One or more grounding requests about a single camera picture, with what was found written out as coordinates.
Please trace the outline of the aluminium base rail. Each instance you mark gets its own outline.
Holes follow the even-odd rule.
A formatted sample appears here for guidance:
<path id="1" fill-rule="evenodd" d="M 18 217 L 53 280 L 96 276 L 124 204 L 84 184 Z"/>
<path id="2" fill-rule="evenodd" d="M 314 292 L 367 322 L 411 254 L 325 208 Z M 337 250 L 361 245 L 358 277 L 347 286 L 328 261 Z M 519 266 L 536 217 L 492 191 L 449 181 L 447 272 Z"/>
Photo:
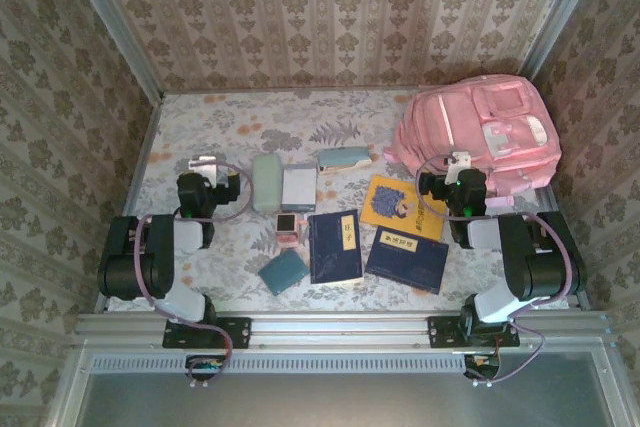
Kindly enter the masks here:
<path id="1" fill-rule="evenodd" d="M 396 350 L 429 348 L 431 317 L 446 311 L 406 312 L 242 312 L 251 319 L 249 349 L 258 350 Z M 518 323 L 546 336 L 549 343 L 613 341 L 607 316 L 598 311 L 538 310 Z M 83 314 L 78 336 L 92 347 L 154 349 L 161 346 L 165 320 L 151 312 Z"/>

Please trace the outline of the pink pencil sharpener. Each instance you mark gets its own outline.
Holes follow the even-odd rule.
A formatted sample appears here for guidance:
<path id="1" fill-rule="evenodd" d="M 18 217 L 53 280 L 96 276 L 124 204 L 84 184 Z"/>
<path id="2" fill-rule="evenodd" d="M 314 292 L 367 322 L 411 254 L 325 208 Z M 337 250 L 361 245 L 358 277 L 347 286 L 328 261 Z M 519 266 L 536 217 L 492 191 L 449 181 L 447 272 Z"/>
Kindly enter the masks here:
<path id="1" fill-rule="evenodd" d="M 276 240 L 284 249 L 296 248 L 300 245 L 301 231 L 306 225 L 306 218 L 295 213 L 281 213 L 276 219 Z"/>

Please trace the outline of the light green pencil case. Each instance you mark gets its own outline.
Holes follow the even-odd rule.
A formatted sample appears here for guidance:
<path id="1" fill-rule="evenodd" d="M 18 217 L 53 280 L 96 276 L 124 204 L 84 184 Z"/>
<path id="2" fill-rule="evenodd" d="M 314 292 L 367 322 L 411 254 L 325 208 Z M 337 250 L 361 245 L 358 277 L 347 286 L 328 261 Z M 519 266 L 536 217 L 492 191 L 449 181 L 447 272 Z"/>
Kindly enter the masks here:
<path id="1" fill-rule="evenodd" d="M 280 157 L 275 153 L 257 155 L 252 161 L 252 181 L 253 209 L 263 214 L 279 211 L 283 184 Z"/>

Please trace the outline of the dark blue book white label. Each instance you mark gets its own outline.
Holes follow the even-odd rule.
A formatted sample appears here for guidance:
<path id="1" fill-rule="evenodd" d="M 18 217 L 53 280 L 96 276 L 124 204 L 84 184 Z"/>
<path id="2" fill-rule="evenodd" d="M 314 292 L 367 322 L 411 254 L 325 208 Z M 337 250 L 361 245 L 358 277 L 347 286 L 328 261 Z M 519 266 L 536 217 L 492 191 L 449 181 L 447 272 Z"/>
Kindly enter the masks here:
<path id="1" fill-rule="evenodd" d="M 357 210 L 312 215 L 308 222 L 310 282 L 349 284 L 364 277 Z"/>

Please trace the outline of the dark blue book yellow label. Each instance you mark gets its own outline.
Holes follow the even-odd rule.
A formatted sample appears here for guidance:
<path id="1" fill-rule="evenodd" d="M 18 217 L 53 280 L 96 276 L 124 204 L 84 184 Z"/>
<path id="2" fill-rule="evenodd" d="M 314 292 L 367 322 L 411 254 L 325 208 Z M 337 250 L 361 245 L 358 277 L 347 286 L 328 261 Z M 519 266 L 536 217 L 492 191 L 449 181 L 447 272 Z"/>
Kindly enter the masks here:
<path id="1" fill-rule="evenodd" d="M 386 227 L 378 227 L 365 271 L 421 291 L 438 294 L 449 246 Z"/>

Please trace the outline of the aluminium frame post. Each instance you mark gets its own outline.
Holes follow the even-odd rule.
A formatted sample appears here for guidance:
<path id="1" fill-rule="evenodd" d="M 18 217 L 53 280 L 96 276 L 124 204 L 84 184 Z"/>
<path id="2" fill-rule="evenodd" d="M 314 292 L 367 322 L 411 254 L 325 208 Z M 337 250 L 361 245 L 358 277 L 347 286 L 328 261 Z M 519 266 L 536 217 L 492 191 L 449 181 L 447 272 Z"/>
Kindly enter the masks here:
<path id="1" fill-rule="evenodd" d="M 145 95 L 154 106 L 159 105 L 164 88 L 143 42 L 128 22 L 125 9 L 118 0 L 90 1 Z"/>
<path id="2" fill-rule="evenodd" d="M 550 55 L 580 0 L 554 0 L 539 33 L 529 48 L 518 73 L 533 80 Z"/>

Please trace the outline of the pink backpack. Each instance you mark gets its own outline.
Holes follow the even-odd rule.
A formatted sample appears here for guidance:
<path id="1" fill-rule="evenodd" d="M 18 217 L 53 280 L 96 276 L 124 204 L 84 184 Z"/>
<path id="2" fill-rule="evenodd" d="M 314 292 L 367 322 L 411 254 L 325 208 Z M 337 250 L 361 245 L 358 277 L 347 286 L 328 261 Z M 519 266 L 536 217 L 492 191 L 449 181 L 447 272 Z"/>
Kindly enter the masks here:
<path id="1" fill-rule="evenodd" d="M 470 156 L 497 197 L 546 187 L 562 155 L 538 90 L 504 74 L 424 87 L 409 101 L 385 156 L 412 174 L 425 162 L 445 174 L 443 157 L 456 153 Z"/>

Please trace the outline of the grey metal panel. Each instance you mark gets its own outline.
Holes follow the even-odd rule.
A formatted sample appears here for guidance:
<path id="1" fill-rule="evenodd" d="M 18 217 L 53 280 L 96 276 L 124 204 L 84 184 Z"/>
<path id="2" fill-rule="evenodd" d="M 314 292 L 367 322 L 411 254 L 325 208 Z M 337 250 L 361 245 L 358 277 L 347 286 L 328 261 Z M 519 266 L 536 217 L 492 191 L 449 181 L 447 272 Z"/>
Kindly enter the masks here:
<path id="1" fill-rule="evenodd" d="M 74 427 L 629 427 L 587 352 L 544 353 L 514 378 L 458 373 L 91 374 Z"/>

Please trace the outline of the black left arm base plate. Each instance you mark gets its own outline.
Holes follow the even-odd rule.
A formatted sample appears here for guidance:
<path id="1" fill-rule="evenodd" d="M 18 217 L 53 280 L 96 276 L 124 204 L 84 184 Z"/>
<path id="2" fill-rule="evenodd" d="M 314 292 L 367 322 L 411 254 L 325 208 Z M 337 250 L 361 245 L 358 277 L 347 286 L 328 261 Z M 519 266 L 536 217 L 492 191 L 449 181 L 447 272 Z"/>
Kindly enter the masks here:
<path id="1" fill-rule="evenodd" d="M 217 326 L 229 335 L 234 349 L 249 348 L 251 318 L 219 317 Z M 225 344 L 222 335 L 212 330 L 167 321 L 162 347 L 165 349 L 223 349 Z"/>

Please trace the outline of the white notebook with teal edge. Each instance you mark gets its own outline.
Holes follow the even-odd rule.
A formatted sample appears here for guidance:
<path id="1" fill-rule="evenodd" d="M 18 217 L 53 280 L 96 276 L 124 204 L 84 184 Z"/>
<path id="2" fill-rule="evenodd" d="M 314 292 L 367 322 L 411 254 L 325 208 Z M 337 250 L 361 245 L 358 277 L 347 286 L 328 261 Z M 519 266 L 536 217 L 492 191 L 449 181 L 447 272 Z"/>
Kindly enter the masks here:
<path id="1" fill-rule="evenodd" d="M 315 164 L 288 165 L 283 172 L 281 210 L 309 213 L 316 209 L 317 167 Z"/>

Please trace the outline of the teal and white glasses case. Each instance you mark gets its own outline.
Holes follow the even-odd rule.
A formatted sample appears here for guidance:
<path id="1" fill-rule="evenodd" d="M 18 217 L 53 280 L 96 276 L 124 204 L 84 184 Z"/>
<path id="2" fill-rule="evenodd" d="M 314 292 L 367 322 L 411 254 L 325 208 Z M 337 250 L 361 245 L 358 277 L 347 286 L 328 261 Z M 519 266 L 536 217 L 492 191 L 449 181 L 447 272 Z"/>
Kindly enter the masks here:
<path id="1" fill-rule="evenodd" d="M 317 154 L 320 174 L 353 170 L 372 164 L 367 147 L 340 147 L 322 150 Z"/>

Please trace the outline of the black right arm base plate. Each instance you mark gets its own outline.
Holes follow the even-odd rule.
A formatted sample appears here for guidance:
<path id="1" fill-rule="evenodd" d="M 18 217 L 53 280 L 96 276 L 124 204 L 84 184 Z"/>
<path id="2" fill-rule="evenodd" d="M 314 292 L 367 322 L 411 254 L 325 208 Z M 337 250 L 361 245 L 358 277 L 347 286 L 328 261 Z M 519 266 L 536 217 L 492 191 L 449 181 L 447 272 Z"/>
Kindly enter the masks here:
<path id="1" fill-rule="evenodd" d="M 508 323 L 465 325 L 460 317 L 431 316 L 427 324 L 431 348 L 520 346 L 519 334 Z"/>

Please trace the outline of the yellow book with purple drawing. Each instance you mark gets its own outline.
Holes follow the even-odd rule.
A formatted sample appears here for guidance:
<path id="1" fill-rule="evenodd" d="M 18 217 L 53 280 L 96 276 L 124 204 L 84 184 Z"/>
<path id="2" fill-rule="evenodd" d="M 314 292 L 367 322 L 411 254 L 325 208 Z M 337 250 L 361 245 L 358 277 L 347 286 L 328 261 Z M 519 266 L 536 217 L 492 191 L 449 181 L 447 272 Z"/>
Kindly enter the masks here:
<path id="1" fill-rule="evenodd" d="M 418 198 L 411 182 L 373 175 L 360 221 L 439 241 L 445 210 L 445 203 L 434 200 L 431 195 Z"/>

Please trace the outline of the small teal notebook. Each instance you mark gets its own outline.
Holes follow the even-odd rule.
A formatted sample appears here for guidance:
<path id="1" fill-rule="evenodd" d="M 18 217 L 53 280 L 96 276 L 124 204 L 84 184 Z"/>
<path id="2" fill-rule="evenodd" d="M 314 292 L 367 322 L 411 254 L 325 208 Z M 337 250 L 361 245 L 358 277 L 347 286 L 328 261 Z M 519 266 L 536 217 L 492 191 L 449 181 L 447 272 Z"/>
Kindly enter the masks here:
<path id="1" fill-rule="evenodd" d="M 258 275 L 273 296 L 278 296 L 309 274 L 309 268 L 293 249 L 281 252 Z"/>

